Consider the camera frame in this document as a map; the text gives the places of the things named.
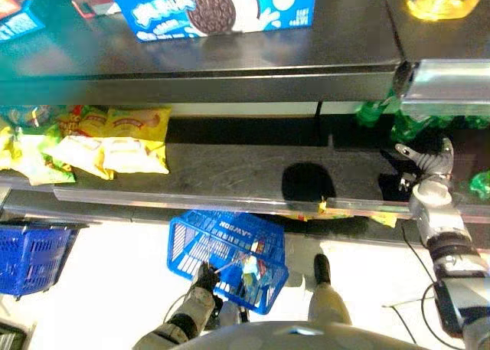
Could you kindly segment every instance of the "white floor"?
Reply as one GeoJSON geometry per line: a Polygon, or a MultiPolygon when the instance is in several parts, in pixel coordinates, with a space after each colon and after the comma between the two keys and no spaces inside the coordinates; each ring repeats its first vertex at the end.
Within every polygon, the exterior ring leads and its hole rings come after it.
{"type": "MultiPolygon", "coordinates": [[[[0,316],[32,330],[32,350],[130,349],[161,323],[188,288],[187,280],[166,267],[167,239],[168,226],[149,224],[104,224],[81,231],[59,283],[19,302],[3,296],[0,316]]],[[[286,250],[290,280],[270,314],[252,313],[251,320],[306,320],[313,257],[324,251],[332,285],[343,296],[353,324],[411,342],[395,312],[383,307],[419,299],[430,283],[407,248],[288,235],[286,250]]],[[[430,267],[428,253],[421,250],[420,255],[430,267]]],[[[447,348],[423,324],[420,302],[397,308],[419,345],[447,348]]],[[[426,301],[426,311],[436,333],[462,347],[442,332],[433,300],[426,301]]]]}

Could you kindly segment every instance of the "snack bag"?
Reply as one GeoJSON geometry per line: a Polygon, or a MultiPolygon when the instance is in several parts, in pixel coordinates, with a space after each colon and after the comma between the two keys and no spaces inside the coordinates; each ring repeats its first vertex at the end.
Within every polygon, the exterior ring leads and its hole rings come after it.
{"type": "Polygon", "coordinates": [[[102,179],[113,180],[114,171],[103,167],[103,135],[107,114],[86,106],[84,115],[74,129],[69,126],[69,136],[54,148],[48,149],[48,155],[62,160],[69,165],[81,168],[102,179]]]}
{"type": "Polygon", "coordinates": [[[63,136],[69,136],[88,111],[88,106],[76,105],[71,111],[60,114],[57,123],[63,136]]]}
{"type": "Polygon", "coordinates": [[[13,137],[12,128],[0,118],[0,170],[11,167],[13,157],[13,137]]]}
{"type": "Polygon", "coordinates": [[[12,160],[11,168],[27,176],[31,185],[75,182],[69,165],[44,153],[60,140],[58,125],[49,128],[19,128],[14,149],[20,154],[12,160]]]}
{"type": "Polygon", "coordinates": [[[168,174],[164,141],[169,117],[170,108],[109,110],[103,167],[116,172],[168,174]]]}

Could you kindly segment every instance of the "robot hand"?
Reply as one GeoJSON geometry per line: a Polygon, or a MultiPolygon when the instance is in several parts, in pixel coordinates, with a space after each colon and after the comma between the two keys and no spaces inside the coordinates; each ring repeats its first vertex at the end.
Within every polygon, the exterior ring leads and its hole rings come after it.
{"type": "Polygon", "coordinates": [[[203,262],[199,267],[198,279],[193,287],[201,287],[212,293],[216,284],[220,282],[220,275],[215,271],[216,269],[209,263],[203,262]]]}
{"type": "Polygon", "coordinates": [[[490,292],[483,288],[490,284],[490,269],[452,203],[452,144],[445,138],[438,155],[420,154],[401,144],[395,149],[423,173],[413,187],[409,209],[434,264],[437,281],[433,287],[441,324],[449,335],[462,336],[467,349],[487,349],[490,292]]]}

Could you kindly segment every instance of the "blue cookie box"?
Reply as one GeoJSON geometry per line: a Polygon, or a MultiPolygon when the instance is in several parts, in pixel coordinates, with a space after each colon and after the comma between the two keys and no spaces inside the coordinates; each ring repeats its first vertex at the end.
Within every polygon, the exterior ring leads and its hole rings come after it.
{"type": "Polygon", "coordinates": [[[44,28],[53,0],[25,0],[17,13],[0,20],[0,42],[10,41],[44,28]]]}
{"type": "MultiPolygon", "coordinates": [[[[192,0],[115,0],[128,25],[140,41],[196,38],[207,36],[188,19],[187,11],[194,10],[192,0]]],[[[308,27],[313,22],[315,0],[257,0],[245,4],[232,0],[236,10],[235,25],[231,31],[255,32],[308,27]]]]}

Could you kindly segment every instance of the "blue shopping basket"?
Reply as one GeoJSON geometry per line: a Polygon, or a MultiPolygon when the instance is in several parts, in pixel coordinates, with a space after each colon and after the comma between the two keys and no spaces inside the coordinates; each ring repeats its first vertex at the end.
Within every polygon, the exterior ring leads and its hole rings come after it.
{"type": "Polygon", "coordinates": [[[62,224],[0,224],[0,293],[20,298],[53,286],[77,234],[62,224]]]}
{"type": "Polygon", "coordinates": [[[267,314],[289,275],[284,264],[284,230],[244,213],[188,211],[173,218],[168,268],[192,280],[202,262],[225,267],[216,293],[267,314]]]}

